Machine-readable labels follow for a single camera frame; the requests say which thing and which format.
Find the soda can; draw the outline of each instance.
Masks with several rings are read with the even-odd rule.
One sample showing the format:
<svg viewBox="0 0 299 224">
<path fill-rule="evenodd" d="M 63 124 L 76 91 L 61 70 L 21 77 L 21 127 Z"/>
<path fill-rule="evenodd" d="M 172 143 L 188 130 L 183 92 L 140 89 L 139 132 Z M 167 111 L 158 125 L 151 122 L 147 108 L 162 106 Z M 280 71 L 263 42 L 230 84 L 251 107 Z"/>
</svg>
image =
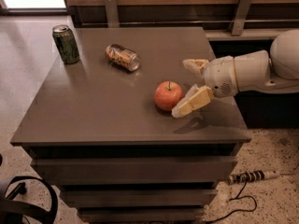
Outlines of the soda can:
<svg viewBox="0 0 299 224">
<path fill-rule="evenodd" d="M 76 63 L 80 59 L 76 39 L 67 25 L 54 26 L 53 39 L 64 64 Z"/>
<path fill-rule="evenodd" d="M 117 44 L 107 46 L 105 54 L 111 62 L 129 71 L 135 71 L 141 65 L 141 60 L 136 52 Z"/>
</svg>

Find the speckled floor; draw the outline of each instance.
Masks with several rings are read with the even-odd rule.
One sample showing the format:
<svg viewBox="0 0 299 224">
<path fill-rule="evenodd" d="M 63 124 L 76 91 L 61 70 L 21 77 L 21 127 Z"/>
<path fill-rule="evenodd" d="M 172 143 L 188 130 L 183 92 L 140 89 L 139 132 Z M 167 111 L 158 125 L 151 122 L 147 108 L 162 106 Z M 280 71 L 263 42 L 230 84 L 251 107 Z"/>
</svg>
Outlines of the speckled floor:
<svg viewBox="0 0 299 224">
<path fill-rule="evenodd" d="M 60 23 L 72 26 L 69 17 L 0 17 L 0 179 L 14 175 L 37 176 L 30 157 L 9 141 L 58 53 L 52 42 L 51 28 Z M 239 151 L 234 173 L 278 170 L 291 173 L 299 162 L 299 129 L 253 129 L 252 140 Z M 28 193 L 18 197 L 49 208 L 48 194 L 37 183 L 28 183 Z M 251 209 L 253 200 L 227 202 L 242 185 L 220 182 L 218 195 L 205 208 L 204 219 L 223 217 L 235 209 Z M 241 196 L 252 195 L 254 212 L 236 212 L 217 223 L 296 224 L 299 219 L 299 170 L 272 180 L 248 183 Z M 55 220 L 59 224 L 79 224 L 76 210 L 59 202 Z"/>
</svg>

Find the can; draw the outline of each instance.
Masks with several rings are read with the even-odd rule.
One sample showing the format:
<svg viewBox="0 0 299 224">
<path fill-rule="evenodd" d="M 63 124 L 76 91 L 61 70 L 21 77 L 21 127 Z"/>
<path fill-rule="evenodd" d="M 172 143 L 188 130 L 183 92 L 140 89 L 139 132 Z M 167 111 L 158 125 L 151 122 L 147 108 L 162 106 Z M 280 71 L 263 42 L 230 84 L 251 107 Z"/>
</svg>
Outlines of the can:
<svg viewBox="0 0 299 224">
<path fill-rule="evenodd" d="M 105 54 L 111 62 L 129 71 L 135 71 L 141 65 L 141 59 L 136 52 L 117 44 L 107 46 Z"/>
<path fill-rule="evenodd" d="M 64 64 L 76 63 L 80 59 L 76 39 L 67 25 L 54 26 L 53 39 Z"/>
</svg>

